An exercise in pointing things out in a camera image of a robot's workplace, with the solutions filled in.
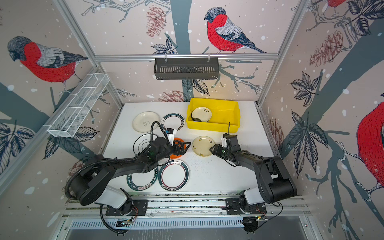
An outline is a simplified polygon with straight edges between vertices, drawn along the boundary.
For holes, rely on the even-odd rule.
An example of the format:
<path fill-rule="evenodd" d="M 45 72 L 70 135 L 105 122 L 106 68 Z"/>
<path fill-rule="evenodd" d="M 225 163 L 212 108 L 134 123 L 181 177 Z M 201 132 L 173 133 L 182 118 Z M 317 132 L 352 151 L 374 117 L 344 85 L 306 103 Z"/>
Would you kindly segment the orange plate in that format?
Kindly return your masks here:
<path fill-rule="evenodd" d="M 183 143 L 184 141 L 182 140 L 182 139 L 180 139 L 180 138 L 174 138 L 174 143 L 176 143 L 176 142 L 179 142 L 178 144 L 177 144 L 177 146 L 181 146 L 181 143 Z M 176 155 L 171 155 L 170 156 L 170 158 L 171 159 L 178 159 L 178 158 L 180 158 L 181 156 L 176 156 Z"/>

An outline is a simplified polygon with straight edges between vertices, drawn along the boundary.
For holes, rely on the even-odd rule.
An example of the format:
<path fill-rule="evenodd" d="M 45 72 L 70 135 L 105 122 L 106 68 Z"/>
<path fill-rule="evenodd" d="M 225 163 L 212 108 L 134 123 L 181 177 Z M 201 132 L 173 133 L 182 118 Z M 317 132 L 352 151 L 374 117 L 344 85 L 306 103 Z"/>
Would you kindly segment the cream plate floral marks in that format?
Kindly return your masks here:
<path fill-rule="evenodd" d="M 215 146 L 215 142 L 208 136 L 197 137 L 192 143 L 193 152 L 200 157 L 212 155 L 210 149 Z"/>

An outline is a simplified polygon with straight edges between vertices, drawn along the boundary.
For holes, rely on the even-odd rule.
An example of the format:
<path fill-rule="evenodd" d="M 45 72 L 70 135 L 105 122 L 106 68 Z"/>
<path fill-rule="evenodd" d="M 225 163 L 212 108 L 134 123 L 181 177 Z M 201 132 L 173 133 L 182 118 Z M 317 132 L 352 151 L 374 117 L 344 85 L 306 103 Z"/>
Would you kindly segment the green red rimmed plate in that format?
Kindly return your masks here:
<path fill-rule="evenodd" d="M 169 192 L 182 189 L 188 182 L 190 171 L 187 164 L 181 160 L 172 160 L 163 165 L 159 171 L 159 184 Z"/>

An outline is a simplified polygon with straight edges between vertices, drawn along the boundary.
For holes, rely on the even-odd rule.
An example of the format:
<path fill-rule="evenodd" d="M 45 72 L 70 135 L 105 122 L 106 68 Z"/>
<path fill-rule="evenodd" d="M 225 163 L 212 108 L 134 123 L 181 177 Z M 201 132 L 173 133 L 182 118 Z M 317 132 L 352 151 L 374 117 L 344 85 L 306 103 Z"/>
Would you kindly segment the cream plate dark green patch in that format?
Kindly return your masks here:
<path fill-rule="evenodd" d="M 193 110 L 191 117 L 199 118 L 203 123 L 208 122 L 212 118 L 212 111 L 206 107 L 199 107 Z"/>

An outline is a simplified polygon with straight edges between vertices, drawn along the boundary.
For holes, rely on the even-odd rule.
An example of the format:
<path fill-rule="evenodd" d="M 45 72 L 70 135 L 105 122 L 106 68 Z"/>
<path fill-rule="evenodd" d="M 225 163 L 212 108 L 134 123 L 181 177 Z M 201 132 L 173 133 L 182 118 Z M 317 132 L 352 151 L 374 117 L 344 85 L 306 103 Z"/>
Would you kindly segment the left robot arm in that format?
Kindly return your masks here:
<path fill-rule="evenodd" d="M 132 197 L 122 188 L 109 186 L 110 181 L 129 174 L 151 172 L 158 167 L 159 161 L 172 155 L 183 156 L 190 146 L 190 142 L 174 141 L 171 144 L 168 138 L 158 137 L 133 158 L 107 159 L 97 155 L 68 179 L 65 195 L 70 200 L 79 201 L 82 206 L 106 205 L 126 215 L 133 208 Z"/>

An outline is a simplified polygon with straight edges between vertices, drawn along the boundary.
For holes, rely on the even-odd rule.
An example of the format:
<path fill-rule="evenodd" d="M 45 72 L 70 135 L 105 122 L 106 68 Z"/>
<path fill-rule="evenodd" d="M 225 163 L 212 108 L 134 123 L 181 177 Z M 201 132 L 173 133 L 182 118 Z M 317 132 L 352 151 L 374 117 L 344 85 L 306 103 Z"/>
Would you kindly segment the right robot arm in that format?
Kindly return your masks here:
<path fill-rule="evenodd" d="M 272 204 L 295 197 L 297 187 L 278 157 L 263 157 L 242 150 L 237 135 L 223 134 L 222 144 L 210 148 L 212 155 L 225 160 L 231 166 L 244 167 L 256 175 L 257 187 L 244 190 L 239 196 L 241 208 L 257 204 Z"/>

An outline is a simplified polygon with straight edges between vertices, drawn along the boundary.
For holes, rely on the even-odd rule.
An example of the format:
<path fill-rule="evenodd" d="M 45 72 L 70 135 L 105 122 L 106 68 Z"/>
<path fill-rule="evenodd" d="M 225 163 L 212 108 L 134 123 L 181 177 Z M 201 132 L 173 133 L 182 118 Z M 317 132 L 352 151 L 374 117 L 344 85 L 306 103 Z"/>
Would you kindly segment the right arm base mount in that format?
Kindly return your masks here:
<path fill-rule="evenodd" d="M 227 215 L 266 215 L 266 205 L 264 203 L 249 205 L 239 199 L 225 199 Z"/>

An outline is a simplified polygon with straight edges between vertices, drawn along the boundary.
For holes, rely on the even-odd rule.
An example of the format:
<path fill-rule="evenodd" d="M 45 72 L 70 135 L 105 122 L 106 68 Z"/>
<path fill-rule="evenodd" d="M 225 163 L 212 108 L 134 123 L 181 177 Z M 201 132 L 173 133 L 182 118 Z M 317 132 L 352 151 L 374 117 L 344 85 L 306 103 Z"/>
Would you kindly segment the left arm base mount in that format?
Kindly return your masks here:
<path fill-rule="evenodd" d="M 111 206 L 107 206 L 105 215 L 107 217 L 145 216 L 148 203 L 148 200 L 132 200 L 130 201 L 129 205 L 122 206 L 119 209 L 114 209 Z"/>

